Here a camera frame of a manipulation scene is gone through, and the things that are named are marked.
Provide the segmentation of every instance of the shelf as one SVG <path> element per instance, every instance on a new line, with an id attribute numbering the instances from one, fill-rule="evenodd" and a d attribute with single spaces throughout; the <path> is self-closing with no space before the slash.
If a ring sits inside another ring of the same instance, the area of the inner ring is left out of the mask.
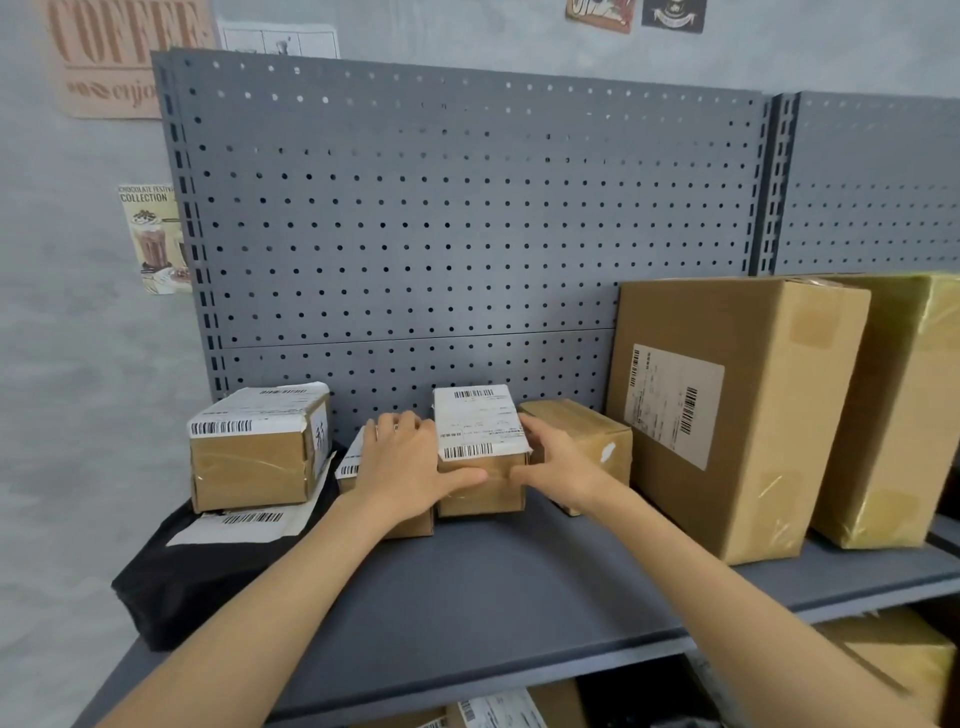
<path id="1" fill-rule="evenodd" d="M 960 524 L 938 523 L 960 537 Z M 934 545 L 844 552 L 810 538 L 798 559 L 737 570 L 811 622 L 960 592 L 960 559 Z M 433 538 L 375 549 L 272 720 L 346 725 L 691 645 L 610 533 L 530 492 L 524 513 L 440 522 Z M 134 643 L 76 726 L 92 726 L 162 659 Z"/>

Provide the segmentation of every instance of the gray wall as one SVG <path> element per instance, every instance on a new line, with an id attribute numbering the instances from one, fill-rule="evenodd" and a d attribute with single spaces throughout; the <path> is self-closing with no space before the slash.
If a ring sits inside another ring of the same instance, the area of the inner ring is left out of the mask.
<path id="1" fill-rule="evenodd" d="M 192 303 L 141 289 L 116 199 L 169 181 L 159 125 L 62 116 L 36 12 L 0 3 L 0 725 L 44 728 L 134 636 L 109 581 L 186 497 L 184 422 L 208 392 Z M 351 59 L 960 96 L 955 0 L 710 0 L 703 36 L 604 33 L 563 5 L 216 0 L 332 23 Z"/>

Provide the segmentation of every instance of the black bag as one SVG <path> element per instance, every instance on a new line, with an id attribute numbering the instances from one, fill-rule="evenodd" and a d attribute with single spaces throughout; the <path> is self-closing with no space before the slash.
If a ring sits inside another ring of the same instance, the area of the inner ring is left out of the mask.
<path id="1" fill-rule="evenodd" d="M 111 585 L 147 646 L 162 652 L 179 647 L 313 528 L 339 493 L 334 473 L 343 450 L 336 445 L 334 450 L 324 488 L 306 527 L 297 536 L 284 536 L 267 544 L 167 546 L 170 539 L 199 518 L 189 500 L 160 524 Z"/>

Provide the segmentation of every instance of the left hand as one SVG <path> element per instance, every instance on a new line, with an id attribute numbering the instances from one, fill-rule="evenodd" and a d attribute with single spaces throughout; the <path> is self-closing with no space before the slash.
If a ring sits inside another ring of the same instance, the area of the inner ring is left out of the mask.
<path id="1" fill-rule="evenodd" d="M 364 427 L 356 493 L 384 506 L 392 525 L 420 515 L 444 496 L 487 479 L 480 468 L 437 472 L 437 428 L 413 412 L 381 415 Z"/>

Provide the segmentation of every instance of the chocolate poster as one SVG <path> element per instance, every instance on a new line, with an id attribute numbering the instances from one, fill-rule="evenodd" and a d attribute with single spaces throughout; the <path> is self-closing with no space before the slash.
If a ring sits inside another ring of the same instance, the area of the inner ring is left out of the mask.
<path id="1" fill-rule="evenodd" d="M 643 0 L 642 25 L 668 31 L 702 33 L 707 0 Z"/>
<path id="2" fill-rule="evenodd" d="M 157 294 L 189 293 L 190 269 L 173 186 L 123 184 L 120 203 L 144 288 Z"/>
<path id="3" fill-rule="evenodd" d="M 63 112 L 158 119 L 151 51 L 216 48 L 207 0 L 34 0 Z"/>

